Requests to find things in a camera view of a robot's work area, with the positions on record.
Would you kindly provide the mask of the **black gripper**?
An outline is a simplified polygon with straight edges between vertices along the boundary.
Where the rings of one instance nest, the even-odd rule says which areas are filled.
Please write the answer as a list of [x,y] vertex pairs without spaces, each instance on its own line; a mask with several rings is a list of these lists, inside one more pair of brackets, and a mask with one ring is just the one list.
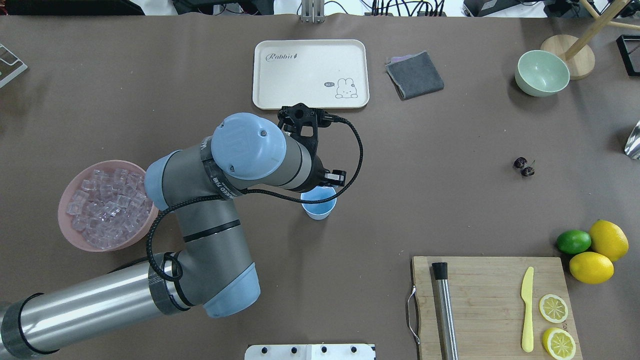
[[318,132],[332,123],[342,123],[342,117],[330,114],[324,109],[311,108],[303,103],[284,105],[278,111],[278,127],[288,133],[300,146],[301,164],[286,189],[304,193],[317,186],[345,186],[346,171],[328,170],[317,156],[319,145]]

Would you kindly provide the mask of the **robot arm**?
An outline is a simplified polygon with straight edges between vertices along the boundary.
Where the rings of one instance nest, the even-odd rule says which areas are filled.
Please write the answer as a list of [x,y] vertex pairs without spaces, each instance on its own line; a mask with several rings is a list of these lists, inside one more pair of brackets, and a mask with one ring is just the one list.
[[304,104],[278,123],[250,112],[227,116],[199,145],[153,162],[145,191],[158,209],[146,259],[60,291],[37,292],[1,310],[1,358],[34,360],[94,337],[202,305],[221,318],[260,296],[258,273],[234,199],[317,186],[351,186],[317,156],[318,129],[343,117]]

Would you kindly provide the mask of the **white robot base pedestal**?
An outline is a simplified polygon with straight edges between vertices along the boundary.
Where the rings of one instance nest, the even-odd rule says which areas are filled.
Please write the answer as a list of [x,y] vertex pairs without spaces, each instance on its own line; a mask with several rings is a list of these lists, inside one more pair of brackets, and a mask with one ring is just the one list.
[[254,344],[247,347],[245,360],[376,360],[374,344]]

